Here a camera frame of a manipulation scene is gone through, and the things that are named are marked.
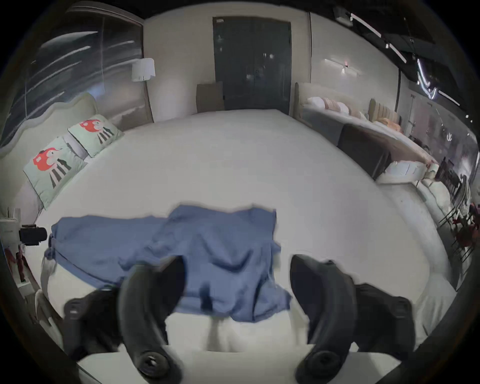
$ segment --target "stacked pillow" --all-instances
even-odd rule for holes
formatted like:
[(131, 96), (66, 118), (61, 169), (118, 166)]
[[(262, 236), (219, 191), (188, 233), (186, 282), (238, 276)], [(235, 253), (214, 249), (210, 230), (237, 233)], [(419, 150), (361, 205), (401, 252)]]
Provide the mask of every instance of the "stacked pillow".
[(20, 188), (12, 206), (20, 208), (21, 224), (33, 224), (42, 208), (47, 209), (65, 185), (95, 157), (123, 136), (105, 117), (94, 115), (70, 127), (38, 152), (24, 167), (28, 181)]
[(345, 103), (329, 99), (328, 97), (309, 97), (307, 103), (319, 110), (328, 109), (356, 117), (357, 119), (366, 120), (366, 117), (358, 109), (350, 107)]

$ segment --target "red cartoon face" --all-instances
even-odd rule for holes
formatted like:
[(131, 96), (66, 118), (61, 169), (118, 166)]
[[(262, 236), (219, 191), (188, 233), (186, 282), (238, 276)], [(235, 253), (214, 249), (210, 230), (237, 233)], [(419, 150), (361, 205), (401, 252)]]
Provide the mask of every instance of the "red cartoon face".
[(84, 122), (80, 123), (82, 127), (84, 127), (89, 132), (98, 132), (103, 128), (103, 124), (100, 120), (85, 120)]
[(40, 151), (38, 156), (33, 159), (33, 163), (41, 171), (49, 170), (58, 160), (60, 151), (55, 148), (49, 148), (45, 151)]

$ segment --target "white wall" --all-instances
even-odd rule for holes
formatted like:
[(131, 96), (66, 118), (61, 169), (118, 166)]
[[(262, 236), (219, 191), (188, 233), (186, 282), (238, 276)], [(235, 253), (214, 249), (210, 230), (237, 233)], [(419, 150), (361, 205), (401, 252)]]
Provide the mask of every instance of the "white wall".
[(402, 117), (402, 123), (400, 125), (403, 129), (403, 133), (406, 136), (409, 135), (409, 130), (412, 126), (411, 124), (408, 124), (408, 115), (410, 113), (410, 107), (412, 106), (412, 98), (410, 93), (411, 90), (408, 87), (409, 81), (410, 80), (407, 79), (407, 77), (402, 72), (400, 79), (400, 95), (398, 95), (398, 107), (396, 111)]
[[(371, 98), (395, 109), (398, 67), (368, 41), (348, 28), (311, 13), (312, 83), (356, 98), (368, 109)], [(348, 63), (361, 75), (353, 77), (325, 62), (325, 59)]]
[(175, 9), (145, 21), (144, 56), (155, 60), (156, 76), (147, 82), (154, 121), (196, 113), (197, 84), (215, 81), (212, 18), (216, 16), (257, 16), (291, 22), (291, 114), (295, 83), (310, 81), (308, 14), (269, 4), (222, 2)]

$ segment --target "striped pattern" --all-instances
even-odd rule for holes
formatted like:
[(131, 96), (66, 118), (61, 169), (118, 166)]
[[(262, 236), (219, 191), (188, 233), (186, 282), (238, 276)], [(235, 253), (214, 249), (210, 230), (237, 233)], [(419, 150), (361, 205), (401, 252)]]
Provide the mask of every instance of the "striped pattern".
[(102, 130), (97, 132), (98, 139), (100, 140), (100, 144), (105, 143), (110, 137), (113, 136), (113, 133), (110, 129), (103, 127)]
[(50, 181), (52, 182), (52, 187), (55, 188), (63, 177), (72, 169), (65, 160), (58, 159), (57, 163), (50, 168)]

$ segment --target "white lamp shade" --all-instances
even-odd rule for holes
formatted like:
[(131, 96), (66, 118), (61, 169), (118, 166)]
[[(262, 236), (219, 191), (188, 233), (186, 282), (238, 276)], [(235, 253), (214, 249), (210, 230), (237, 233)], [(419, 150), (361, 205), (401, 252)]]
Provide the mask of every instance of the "white lamp shade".
[(144, 58), (132, 64), (132, 81), (146, 81), (155, 76), (155, 62), (152, 58)]

